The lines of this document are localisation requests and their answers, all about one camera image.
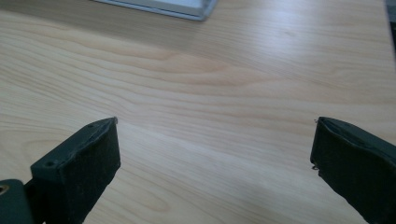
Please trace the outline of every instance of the black plastic part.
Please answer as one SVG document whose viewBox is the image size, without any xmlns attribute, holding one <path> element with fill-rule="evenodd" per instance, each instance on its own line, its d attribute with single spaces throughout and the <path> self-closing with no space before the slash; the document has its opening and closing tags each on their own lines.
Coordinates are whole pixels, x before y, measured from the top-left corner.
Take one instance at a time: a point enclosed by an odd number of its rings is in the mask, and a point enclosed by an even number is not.
<svg viewBox="0 0 396 224">
<path fill-rule="evenodd" d="M 20 180 L 0 181 L 0 223 L 35 224 Z"/>
<path fill-rule="evenodd" d="M 120 168 L 116 122 L 102 119 L 83 127 L 31 166 L 33 179 L 26 190 L 35 197 L 35 220 L 84 221 Z M 43 207 L 37 210 L 35 204 Z"/>
<path fill-rule="evenodd" d="M 396 223 L 396 146 L 352 124 L 319 118 L 311 162 L 366 221 Z"/>
</svg>

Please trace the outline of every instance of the white object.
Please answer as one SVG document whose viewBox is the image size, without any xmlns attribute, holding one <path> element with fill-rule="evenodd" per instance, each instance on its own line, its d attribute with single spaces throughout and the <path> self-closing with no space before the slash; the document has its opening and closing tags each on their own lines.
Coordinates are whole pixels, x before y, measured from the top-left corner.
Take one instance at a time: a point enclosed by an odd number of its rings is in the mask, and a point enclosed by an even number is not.
<svg viewBox="0 0 396 224">
<path fill-rule="evenodd" d="M 120 7 L 130 7 L 193 21 L 203 21 L 217 0 L 94 0 Z"/>
</svg>

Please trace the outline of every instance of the light wood surface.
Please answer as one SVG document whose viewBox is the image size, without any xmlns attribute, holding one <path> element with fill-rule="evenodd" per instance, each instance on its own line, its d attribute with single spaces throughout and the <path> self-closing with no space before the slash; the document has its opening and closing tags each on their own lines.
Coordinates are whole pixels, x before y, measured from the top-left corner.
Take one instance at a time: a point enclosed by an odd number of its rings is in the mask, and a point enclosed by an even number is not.
<svg viewBox="0 0 396 224">
<path fill-rule="evenodd" d="M 112 116 L 122 166 L 85 223 L 365 223 L 309 156 L 318 116 L 396 144 L 383 1 L 0 0 L 0 179 Z"/>
</svg>

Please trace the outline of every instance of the wood grain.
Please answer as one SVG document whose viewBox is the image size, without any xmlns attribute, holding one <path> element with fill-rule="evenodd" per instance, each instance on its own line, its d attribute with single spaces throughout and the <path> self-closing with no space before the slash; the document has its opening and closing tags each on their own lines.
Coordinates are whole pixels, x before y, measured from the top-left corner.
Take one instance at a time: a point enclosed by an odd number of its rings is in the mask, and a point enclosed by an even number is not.
<svg viewBox="0 0 396 224">
<path fill-rule="evenodd" d="M 382 1 L 220 0 L 205 22 L 0 0 L 0 179 L 117 116 L 86 223 L 364 223 L 311 170 L 318 116 L 396 144 Z"/>
</svg>

